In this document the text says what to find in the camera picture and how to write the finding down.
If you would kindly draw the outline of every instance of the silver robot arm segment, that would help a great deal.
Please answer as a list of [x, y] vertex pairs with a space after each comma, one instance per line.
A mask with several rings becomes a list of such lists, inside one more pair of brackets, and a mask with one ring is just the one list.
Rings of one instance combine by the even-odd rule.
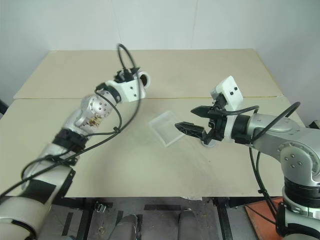
[[[211, 140], [232, 139], [278, 160], [284, 187], [283, 202], [276, 214], [276, 231], [288, 239], [296, 234], [304, 236], [299, 239], [320, 239], [320, 130], [301, 127], [283, 117], [256, 138], [276, 116], [258, 114], [259, 106], [239, 110], [243, 98], [232, 77], [223, 80], [211, 95], [213, 105], [191, 110], [209, 119], [208, 133], [204, 127], [190, 122], [176, 123], [176, 128], [199, 138], [205, 145]], [[252, 116], [244, 115], [252, 110]]]
[[[150, 76], [146, 72], [135, 69], [118, 71], [114, 80], [106, 81], [97, 86], [93, 94], [82, 99], [80, 108], [75, 110], [65, 121], [60, 132], [52, 143], [48, 144], [40, 158], [56, 156], [31, 164], [23, 178], [29, 177], [73, 154], [85, 149], [90, 137], [95, 133], [101, 121], [108, 117], [113, 107], [101, 96], [108, 99], [114, 106], [144, 98], [145, 88], [150, 85]], [[67, 193], [74, 175], [74, 166], [79, 156], [66, 164], [34, 177], [22, 186], [18, 196], [10, 197], [0, 204], [0, 233], [8, 240], [36, 239], [41, 230], [51, 204]]]

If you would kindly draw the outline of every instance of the beige tabletop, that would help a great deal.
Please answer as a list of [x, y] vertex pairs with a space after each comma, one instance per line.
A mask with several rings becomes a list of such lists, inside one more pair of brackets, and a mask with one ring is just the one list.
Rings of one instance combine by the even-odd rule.
[[[0, 192], [20, 178], [20, 171], [52, 141], [80, 99], [17, 99], [0, 120]], [[144, 99], [134, 122], [110, 142], [84, 153], [67, 197], [259, 196], [248, 147], [218, 142], [212, 148], [184, 136], [169, 147], [159, 141], [148, 122], [165, 111], [182, 121], [208, 126], [190, 110], [212, 99]], [[119, 105], [127, 120], [136, 103]], [[243, 107], [260, 105], [260, 112], [278, 115], [290, 103], [284, 96], [246, 97]], [[294, 113], [292, 119], [302, 125]], [[100, 132], [117, 124], [113, 112]], [[88, 146], [100, 141], [95, 136]], [[261, 177], [271, 196], [281, 195], [280, 164], [262, 154]]]
[[[152, 82], [147, 98], [203, 98], [232, 75], [245, 97], [282, 96], [253, 49], [133, 50]], [[15, 95], [16, 99], [82, 98], [121, 65], [116, 51], [51, 51]]]

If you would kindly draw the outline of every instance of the red surface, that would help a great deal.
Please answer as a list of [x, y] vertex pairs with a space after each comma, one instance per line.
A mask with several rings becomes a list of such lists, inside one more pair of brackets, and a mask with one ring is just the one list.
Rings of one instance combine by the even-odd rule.
[[[282, 197], [274, 198], [273, 199], [276, 206], [278, 206], [278, 203], [282, 202]], [[259, 201], [255, 203], [248, 204], [252, 209], [256, 210], [261, 215], [267, 217], [268, 219], [272, 221], [276, 221], [272, 213], [270, 212], [270, 209], [266, 203], [266, 201]], [[252, 211], [250, 208], [245, 206], [246, 213], [249, 216], [249, 219], [253, 225], [253, 228], [256, 232], [257, 237], [260, 240], [281, 240], [283, 239], [280, 237], [276, 232], [276, 226], [272, 224], [271, 222], [268, 222], [267, 220], [263, 219], [261, 216], [256, 214], [254, 211]]]

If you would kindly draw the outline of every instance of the gray floor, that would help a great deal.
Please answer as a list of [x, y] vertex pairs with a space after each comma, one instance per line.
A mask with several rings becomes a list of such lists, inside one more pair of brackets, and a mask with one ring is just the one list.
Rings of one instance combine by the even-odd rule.
[[[208, 198], [191, 201], [180, 197], [117, 197], [104, 198], [112, 202], [112, 208], [104, 213], [95, 212], [92, 217], [89, 240], [107, 240], [113, 230], [118, 212], [123, 216], [141, 214], [142, 240], [176, 240], [180, 211], [144, 210], [145, 205], [180, 205], [181, 209], [191, 208], [201, 227], [203, 240], [222, 240], [217, 209]], [[46, 219], [39, 240], [61, 239], [68, 213], [73, 213], [68, 235], [76, 236], [82, 211], [53, 205]], [[256, 235], [243, 207], [228, 209], [229, 221], [234, 240], [255, 240]]]

